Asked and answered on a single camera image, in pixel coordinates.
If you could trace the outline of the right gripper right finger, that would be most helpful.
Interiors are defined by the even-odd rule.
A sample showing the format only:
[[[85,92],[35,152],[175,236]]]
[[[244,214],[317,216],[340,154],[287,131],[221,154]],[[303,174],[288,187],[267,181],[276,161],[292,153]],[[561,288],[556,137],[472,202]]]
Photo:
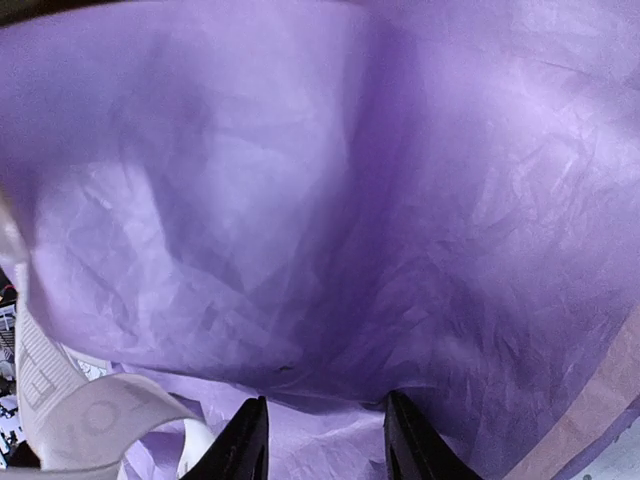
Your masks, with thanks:
[[[480,480],[403,392],[386,397],[387,475],[392,480]]]

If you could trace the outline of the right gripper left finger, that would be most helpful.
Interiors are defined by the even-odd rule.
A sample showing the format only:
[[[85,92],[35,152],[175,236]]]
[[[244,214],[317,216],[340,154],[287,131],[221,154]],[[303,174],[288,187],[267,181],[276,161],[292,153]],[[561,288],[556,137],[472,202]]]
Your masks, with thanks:
[[[190,467],[187,480],[267,480],[269,416],[264,396],[247,399],[212,445]]]

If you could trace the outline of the white printed ribbon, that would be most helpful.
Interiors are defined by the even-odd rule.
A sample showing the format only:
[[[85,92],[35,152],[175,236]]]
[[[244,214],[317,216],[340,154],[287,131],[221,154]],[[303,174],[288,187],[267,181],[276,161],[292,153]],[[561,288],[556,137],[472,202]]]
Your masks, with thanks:
[[[20,420],[41,462],[10,479],[123,479],[130,447],[174,421],[185,426],[176,476],[194,471],[214,443],[208,426],[155,382],[134,374],[88,380],[27,308],[28,253],[8,209],[1,210],[1,259],[17,291],[15,368]]]

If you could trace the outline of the pink wrapping paper sheet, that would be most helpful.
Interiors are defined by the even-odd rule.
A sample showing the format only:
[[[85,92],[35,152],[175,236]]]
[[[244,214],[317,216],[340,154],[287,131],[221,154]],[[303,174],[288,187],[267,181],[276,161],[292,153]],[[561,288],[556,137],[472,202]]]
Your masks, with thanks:
[[[635,1],[125,1],[1,31],[29,306],[275,479],[420,406],[486,479],[639,475]]]

